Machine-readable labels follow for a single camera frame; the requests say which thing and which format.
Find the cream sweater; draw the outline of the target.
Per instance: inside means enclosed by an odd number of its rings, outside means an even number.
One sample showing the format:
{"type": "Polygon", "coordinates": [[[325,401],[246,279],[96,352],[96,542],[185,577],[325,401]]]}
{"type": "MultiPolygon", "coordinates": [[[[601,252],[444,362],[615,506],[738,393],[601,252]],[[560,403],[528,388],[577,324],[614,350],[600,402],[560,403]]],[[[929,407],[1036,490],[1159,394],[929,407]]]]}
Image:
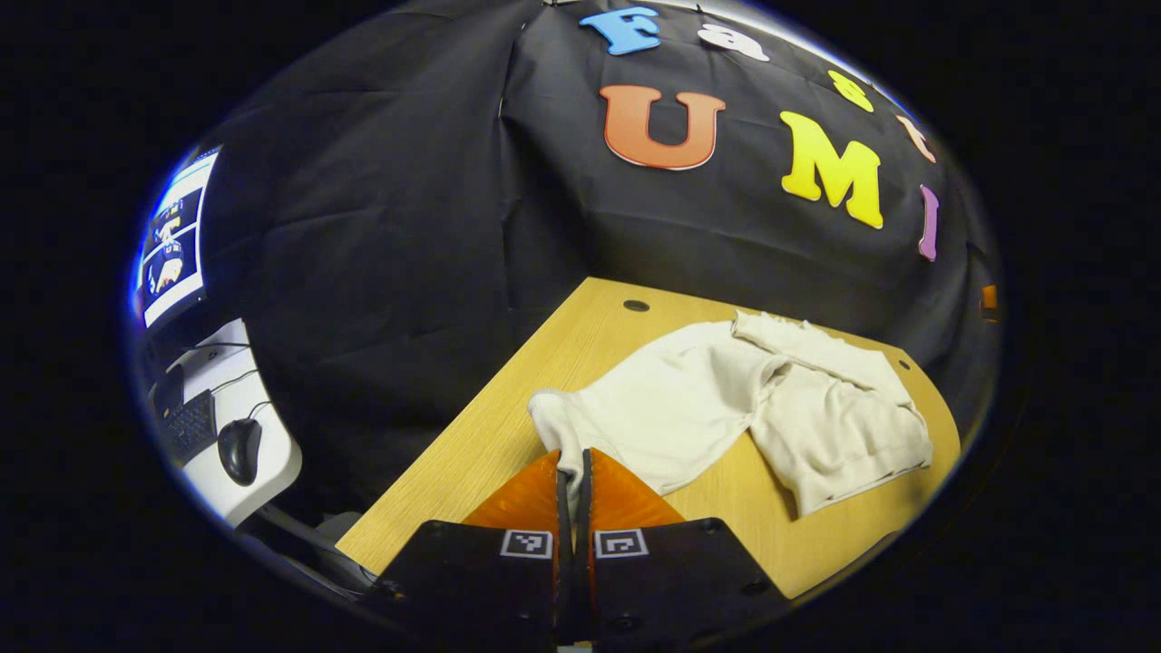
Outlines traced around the cream sweater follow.
{"type": "Polygon", "coordinates": [[[668,495],[750,433],[800,516],[933,459],[926,421],[887,356],[767,313],[682,326],[580,390],[535,392],[528,412],[558,451],[570,508],[591,449],[668,495]]]}

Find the black computer mouse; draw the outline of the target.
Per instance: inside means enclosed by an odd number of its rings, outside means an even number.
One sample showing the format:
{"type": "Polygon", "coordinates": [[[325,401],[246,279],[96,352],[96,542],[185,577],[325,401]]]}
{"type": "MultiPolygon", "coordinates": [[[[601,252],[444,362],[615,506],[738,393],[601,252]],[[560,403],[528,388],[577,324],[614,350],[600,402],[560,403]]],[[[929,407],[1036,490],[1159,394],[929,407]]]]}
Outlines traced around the black computer mouse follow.
{"type": "Polygon", "coordinates": [[[241,418],[221,426],[217,453],[221,468],[237,486],[252,486],[258,475],[259,451],[262,439],[261,422],[241,418]]]}

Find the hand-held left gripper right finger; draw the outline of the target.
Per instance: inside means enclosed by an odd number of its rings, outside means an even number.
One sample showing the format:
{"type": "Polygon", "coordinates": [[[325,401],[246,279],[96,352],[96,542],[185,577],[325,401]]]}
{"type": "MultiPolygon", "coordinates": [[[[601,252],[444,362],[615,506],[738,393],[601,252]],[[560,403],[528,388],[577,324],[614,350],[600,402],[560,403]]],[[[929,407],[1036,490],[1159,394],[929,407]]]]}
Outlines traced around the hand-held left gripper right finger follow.
{"type": "Polygon", "coordinates": [[[683,518],[598,449],[576,525],[576,637],[594,650],[724,648],[789,611],[724,521],[683,518]]]}

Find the white desk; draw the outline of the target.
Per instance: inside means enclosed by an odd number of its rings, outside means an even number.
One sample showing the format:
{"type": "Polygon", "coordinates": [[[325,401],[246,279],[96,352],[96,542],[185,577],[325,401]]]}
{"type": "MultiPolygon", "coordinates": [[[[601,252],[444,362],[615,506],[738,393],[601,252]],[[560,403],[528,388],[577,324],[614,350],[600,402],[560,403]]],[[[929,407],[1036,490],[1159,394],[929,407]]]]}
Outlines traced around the white desk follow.
{"type": "Polygon", "coordinates": [[[151,388],[149,397],[152,416],[158,422],[156,439],[161,449],[163,462],[170,465],[179,485],[192,491],[200,504],[228,528],[235,529],[247,521],[298,478],[301,447],[279,417],[243,321],[219,326],[195,346],[180,347],[173,361],[163,369],[163,376],[151,388]],[[264,433],[258,475],[252,486],[237,486],[228,478],[221,468],[217,442],[182,468],[175,467],[163,450],[163,406],[170,402],[183,404],[205,389],[215,396],[217,429],[233,419],[254,418],[261,422],[264,433]]]}

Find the computer monitor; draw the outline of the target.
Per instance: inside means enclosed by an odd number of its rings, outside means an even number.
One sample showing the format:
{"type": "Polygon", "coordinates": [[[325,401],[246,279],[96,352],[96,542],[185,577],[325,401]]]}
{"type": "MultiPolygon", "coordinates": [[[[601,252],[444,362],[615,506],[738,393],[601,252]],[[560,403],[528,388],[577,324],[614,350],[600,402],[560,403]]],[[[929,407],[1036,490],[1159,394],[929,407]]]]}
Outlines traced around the computer monitor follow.
{"type": "Polygon", "coordinates": [[[163,330],[207,296],[203,211],[221,145],[200,149],[170,177],[146,222],[134,277],[134,311],[145,333],[163,330]]]}

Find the black keyboard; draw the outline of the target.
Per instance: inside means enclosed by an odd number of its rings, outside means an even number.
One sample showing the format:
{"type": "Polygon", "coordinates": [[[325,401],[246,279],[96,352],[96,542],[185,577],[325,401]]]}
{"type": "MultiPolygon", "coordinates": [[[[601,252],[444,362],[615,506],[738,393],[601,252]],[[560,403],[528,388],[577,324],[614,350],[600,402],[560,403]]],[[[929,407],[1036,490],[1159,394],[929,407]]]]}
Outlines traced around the black keyboard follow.
{"type": "Polygon", "coordinates": [[[215,396],[210,389],[194,395],[183,404],[164,404],[161,409],[161,445],[171,462],[182,468],[195,455],[219,439],[215,396]]]}

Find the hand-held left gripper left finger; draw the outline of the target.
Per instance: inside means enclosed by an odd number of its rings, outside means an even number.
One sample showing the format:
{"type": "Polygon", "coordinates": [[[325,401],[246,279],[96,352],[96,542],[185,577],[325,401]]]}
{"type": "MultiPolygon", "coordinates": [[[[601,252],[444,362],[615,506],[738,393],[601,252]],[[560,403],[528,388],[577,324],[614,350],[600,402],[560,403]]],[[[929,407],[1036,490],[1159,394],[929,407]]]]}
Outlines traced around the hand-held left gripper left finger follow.
{"type": "Polygon", "coordinates": [[[570,600],[568,479],[551,451],[461,521],[424,521],[359,600],[431,650],[555,650],[570,600]]]}

